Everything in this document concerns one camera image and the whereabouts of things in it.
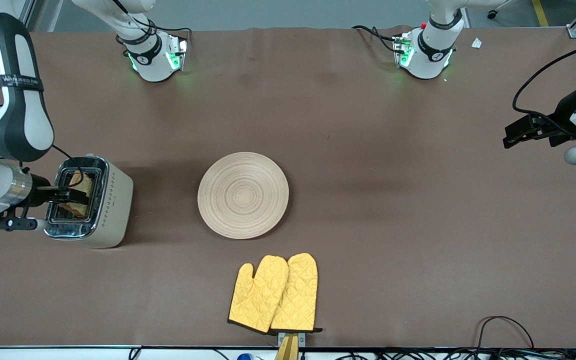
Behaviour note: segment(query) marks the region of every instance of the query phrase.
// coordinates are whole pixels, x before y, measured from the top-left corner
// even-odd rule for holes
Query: robotic arm
[[[33,43],[12,2],[0,0],[0,229],[41,230],[45,221],[26,218],[28,208],[46,202],[86,204],[89,199],[82,191],[51,186],[46,178],[21,167],[21,162],[43,157],[53,146],[55,134],[44,104]],[[144,15],[153,8],[154,0],[73,2],[117,32],[133,69],[143,79],[160,82],[182,69],[186,40],[160,30]],[[24,210],[21,218],[15,215],[18,208]]]
[[[160,30],[144,13],[155,0],[72,0],[78,7],[108,24],[128,50],[132,68],[148,82],[166,80],[181,70],[186,39]]]
[[[464,29],[460,8],[494,8],[506,0],[425,0],[430,5],[430,19],[394,39],[398,67],[420,79],[432,79],[448,66],[455,40]]]
[[[32,162],[53,145],[43,86],[28,31],[16,16],[10,0],[0,0],[0,159]],[[37,186],[50,185],[0,160],[0,212],[24,201]]]

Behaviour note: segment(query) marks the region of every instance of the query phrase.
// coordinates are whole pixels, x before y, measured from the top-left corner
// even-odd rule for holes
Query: brown table surface
[[[515,91],[576,40],[466,29],[450,66],[418,80],[366,35],[197,32],[186,71],[148,83],[114,34],[32,34],[55,143],[119,166],[134,201],[110,250],[0,232],[0,345],[274,344],[226,322],[238,268],[309,252],[324,328],[310,346],[472,346],[482,318],[507,315],[538,347],[576,347],[576,167],[546,140],[502,145]],[[574,89],[576,57],[520,105],[548,112]],[[205,171],[238,151],[290,184],[283,221],[252,241],[197,209]],[[30,166],[53,178],[62,161]],[[526,341],[500,321],[484,345]]]

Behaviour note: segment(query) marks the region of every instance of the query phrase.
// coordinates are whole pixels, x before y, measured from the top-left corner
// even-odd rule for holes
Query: yellow oven mitt
[[[276,332],[313,332],[317,303],[317,262],[310,253],[298,253],[288,260],[288,268],[288,283],[270,328]]]
[[[288,264],[283,257],[266,255],[254,276],[253,271],[252,264],[239,269],[228,322],[265,334],[286,288]]]

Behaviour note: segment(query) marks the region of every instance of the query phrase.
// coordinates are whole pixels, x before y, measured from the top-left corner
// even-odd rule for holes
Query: round wooden plate
[[[272,229],[288,206],[288,181],[268,157],[236,152],[206,171],[197,194],[199,212],[224,237],[252,239]]]

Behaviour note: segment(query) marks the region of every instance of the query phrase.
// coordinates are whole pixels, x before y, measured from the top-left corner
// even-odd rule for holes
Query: floor
[[[109,32],[103,21],[70,0],[41,0],[30,29],[39,32]],[[543,9],[537,16],[539,6]],[[422,0],[159,0],[148,14],[160,27],[190,27],[196,31],[247,28],[350,28],[354,25],[391,28],[416,26],[428,20]],[[561,27],[576,16],[576,0],[517,0],[494,20],[487,9],[469,9],[473,28]]]

